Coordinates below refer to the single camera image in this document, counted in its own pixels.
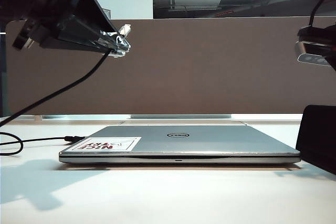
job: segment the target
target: cubicle divider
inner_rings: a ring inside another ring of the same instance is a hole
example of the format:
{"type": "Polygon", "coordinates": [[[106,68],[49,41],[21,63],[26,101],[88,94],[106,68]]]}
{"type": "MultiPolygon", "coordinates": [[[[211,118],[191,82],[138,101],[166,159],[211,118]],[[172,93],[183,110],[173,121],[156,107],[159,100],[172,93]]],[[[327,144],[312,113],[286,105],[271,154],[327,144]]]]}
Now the cubicle divider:
{"type": "MultiPolygon", "coordinates": [[[[295,42],[308,17],[113,20],[132,25],[132,48],[33,114],[302,113],[336,105],[336,72],[299,63],[295,42]]],[[[333,17],[317,17],[326,27],[333,17]]],[[[83,76],[95,52],[17,51],[23,22],[7,26],[9,108],[15,112],[83,76]]]]}

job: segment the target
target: laptop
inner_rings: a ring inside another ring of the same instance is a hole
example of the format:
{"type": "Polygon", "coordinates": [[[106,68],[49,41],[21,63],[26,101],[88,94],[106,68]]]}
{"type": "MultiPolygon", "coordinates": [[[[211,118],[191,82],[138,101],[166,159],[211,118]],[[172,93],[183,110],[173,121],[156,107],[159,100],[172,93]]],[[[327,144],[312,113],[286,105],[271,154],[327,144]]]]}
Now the laptop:
{"type": "Polygon", "coordinates": [[[300,152],[246,125],[108,126],[59,153],[65,163],[286,164],[300,152]]]}

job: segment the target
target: white desk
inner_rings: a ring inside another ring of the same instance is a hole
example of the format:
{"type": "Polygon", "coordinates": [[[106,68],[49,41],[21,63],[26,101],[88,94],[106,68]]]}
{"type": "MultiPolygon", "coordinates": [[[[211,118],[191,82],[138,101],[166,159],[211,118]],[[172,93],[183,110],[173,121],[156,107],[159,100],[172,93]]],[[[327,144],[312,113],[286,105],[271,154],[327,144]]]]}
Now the white desk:
{"type": "MultiPolygon", "coordinates": [[[[295,146],[299,130],[299,122],[295,121],[216,119],[15,121],[1,131],[28,139],[85,136],[107,125],[153,123],[249,123],[290,146],[295,146]]],[[[336,176],[306,162],[293,167],[78,169],[58,161],[58,152],[64,148],[62,140],[32,142],[26,143],[20,154],[1,158],[2,223],[334,224],[336,221],[336,176]]]]}

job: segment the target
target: sticker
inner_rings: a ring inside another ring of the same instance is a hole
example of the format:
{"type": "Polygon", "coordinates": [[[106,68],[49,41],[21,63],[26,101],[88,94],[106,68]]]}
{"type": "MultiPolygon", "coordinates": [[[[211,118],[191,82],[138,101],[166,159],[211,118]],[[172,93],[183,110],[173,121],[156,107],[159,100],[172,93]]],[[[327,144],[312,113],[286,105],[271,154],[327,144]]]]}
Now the sticker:
{"type": "Polygon", "coordinates": [[[130,137],[90,137],[70,148],[69,152],[129,152],[138,141],[139,136],[130,137]]]}

